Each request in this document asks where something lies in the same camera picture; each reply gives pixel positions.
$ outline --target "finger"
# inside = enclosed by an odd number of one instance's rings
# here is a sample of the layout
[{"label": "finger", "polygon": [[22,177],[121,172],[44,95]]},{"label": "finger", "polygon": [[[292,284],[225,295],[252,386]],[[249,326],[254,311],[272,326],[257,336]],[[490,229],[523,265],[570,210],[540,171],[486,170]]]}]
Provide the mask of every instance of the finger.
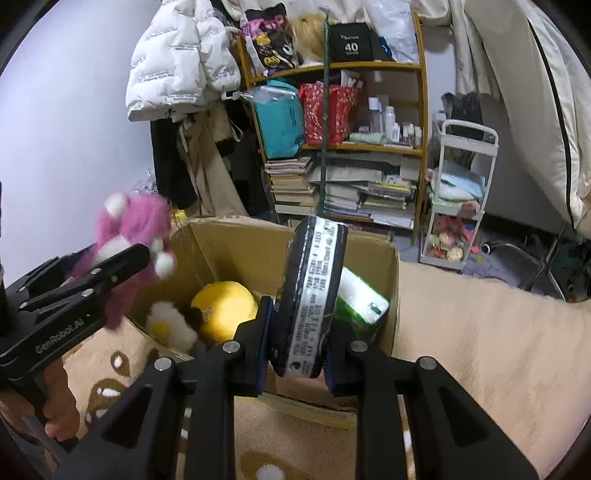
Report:
[{"label": "finger", "polygon": [[35,409],[27,400],[13,390],[0,391],[0,411],[5,417],[32,417]]},{"label": "finger", "polygon": [[77,411],[70,410],[49,420],[45,425],[45,433],[62,442],[75,436],[79,427],[80,415]]},{"label": "finger", "polygon": [[68,376],[61,361],[52,364],[45,371],[47,400],[43,405],[43,414],[52,419],[61,412],[76,409],[76,399],[68,387]]},{"label": "finger", "polygon": [[63,442],[64,440],[69,440],[71,438],[74,438],[76,436],[76,433],[78,433],[78,429],[80,428],[80,416],[77,415],[73,420],[72,423],[70,423],[67,427],[65,427],[58,435],[57,435],[57,439],[60,442]]},{"label": "finger", "polygon": [[68,374],[64,369],[64,364],[61,361],[61,358],[57,359],[45,369],[43,372],[43,378],[48,386],[53,385],[55,382],[63,381],[64,379],[66,379],[67,382]]},{"label": "finger", "polygon": [[52,419],[65,411],[77,411],[76,398],[68,388],[67,380],[48,388],[47,400],[43,405],[43,414],[47,419]]}]

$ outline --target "wooden shelf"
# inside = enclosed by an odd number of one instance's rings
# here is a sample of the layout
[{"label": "wooden shelf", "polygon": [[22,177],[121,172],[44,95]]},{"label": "wooden shelf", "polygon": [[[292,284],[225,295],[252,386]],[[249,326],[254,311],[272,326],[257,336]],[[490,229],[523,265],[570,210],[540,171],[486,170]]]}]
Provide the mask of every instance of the wooden shelf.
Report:
[{"label": "wooden shelf", "polygon": [[[400,63],[397,61],[332,61],[329,64],[331,70],[356,70],[356,69],[369,69],[369,70],[397,70],[399,72],[417,72],[421,70],[419,63]],[[310,72],[322,72],[324,65],[311,65],[309,67],[299,67],[290,70],[281,70],[273,73],[268,77],[259,75],[253,77],[254,83],[266,82],[281,77],[291,77],[294,75],[301,75],[302,73]]]},{"label": "wooden shelf", "polygon": [[373,223],[370,217],[356,217],[349,215],[339,215],[338,213],[330,213],[325,211],[324,216],[329,219],[338,220],[339,222],[359,222],[359,223]]},{"label": "wooden shelf", "polygon": [[[300,147],[302,150],[320,150],[321,145],[304,144]],[[411,157],[422,157],[423,149],[421,148],[402,148],[402,147],[387,147],[384,145],[369,145],[369,144],[351,144],[340,143],[336,145],[329,145],[329,150],[348,150],[348,151],[362,151],[362,152],[386,152],[397,153],[400,155],[409,155]]]}]

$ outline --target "white wall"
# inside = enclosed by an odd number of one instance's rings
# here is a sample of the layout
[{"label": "white wall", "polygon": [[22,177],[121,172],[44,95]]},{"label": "white wall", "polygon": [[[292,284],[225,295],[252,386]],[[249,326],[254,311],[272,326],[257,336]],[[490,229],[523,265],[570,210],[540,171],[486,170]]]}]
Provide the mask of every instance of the white wall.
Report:
[{"label": "white wall", "polygon": [[[454,41],[451,30],[443,27],[426,28],[423,36],[429,110],[433,113],[442,108],[441,95],[455,92],[456,89]],[[490,98],[484,98],[481,102],[484,124],[494,128],[499,134],[499,154],[486,212],[546,231],[558,232],[563,220],[523,169],[515,150],[505,106]]]},{"label": "white wall", "polygon": [[0,252],[9,284],[93,242],[105,198],[152,165],[150,126],[127,120],[135,43],[154,0],[60,0],[0,76]]}]

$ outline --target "red gift bag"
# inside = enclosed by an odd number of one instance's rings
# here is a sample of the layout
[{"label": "red gift bag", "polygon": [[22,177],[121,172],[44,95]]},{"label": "red gift bag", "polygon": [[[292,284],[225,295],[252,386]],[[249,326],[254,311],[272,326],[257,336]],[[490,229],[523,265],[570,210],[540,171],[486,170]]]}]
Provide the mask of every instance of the red gift bag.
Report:
[{"label": "red gift bag", "polygon": [[[324,93],[321,83],[303,83],[299,96],[304,106],[304,130],[308,145],[322,143]],[[359,93],[355,87],[329,87],[329,144],[342,143],[349,138],[350,123],[355,119]]]}]

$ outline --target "human hand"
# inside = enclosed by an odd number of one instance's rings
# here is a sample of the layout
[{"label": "human hand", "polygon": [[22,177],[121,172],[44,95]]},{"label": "human hand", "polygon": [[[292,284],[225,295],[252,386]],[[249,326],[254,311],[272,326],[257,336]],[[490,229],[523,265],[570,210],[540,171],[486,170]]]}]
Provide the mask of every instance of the human hand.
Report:
[{"label": "human hand", "polygon": [[[76,409],[76,399],[68,388],[68,376],[61,359],[52,363],[43,372],[47,384],[47,399],[43,414],[48,422],[45,433],[60,442],[71,439],[78,432],[80,414]],[[19,433],[31,436],[22,417],[35,415],[33,406],[13,390],[0,391],[0,414]]]}]

